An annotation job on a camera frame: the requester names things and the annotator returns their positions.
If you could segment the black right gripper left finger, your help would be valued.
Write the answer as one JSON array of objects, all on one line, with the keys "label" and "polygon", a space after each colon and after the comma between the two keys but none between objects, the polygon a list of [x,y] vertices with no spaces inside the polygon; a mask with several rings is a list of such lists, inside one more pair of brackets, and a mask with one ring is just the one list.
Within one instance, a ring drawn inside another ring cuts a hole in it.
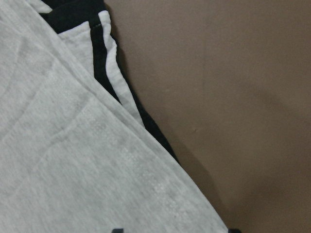
[{"label": "black right gripper left finger", "polygon": [[123,228],[115,228],[111,231],[111,233],[124,233],[124,229]]}]

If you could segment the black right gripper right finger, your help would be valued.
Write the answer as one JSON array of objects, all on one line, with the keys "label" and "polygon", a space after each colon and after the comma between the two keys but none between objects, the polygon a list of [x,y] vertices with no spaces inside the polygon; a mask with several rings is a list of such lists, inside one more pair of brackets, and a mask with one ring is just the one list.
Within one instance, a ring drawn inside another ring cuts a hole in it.
[{"label": "black right gripper right finger", "polygon": [[239,229],[229,229],[228,233],[241,233]]}]

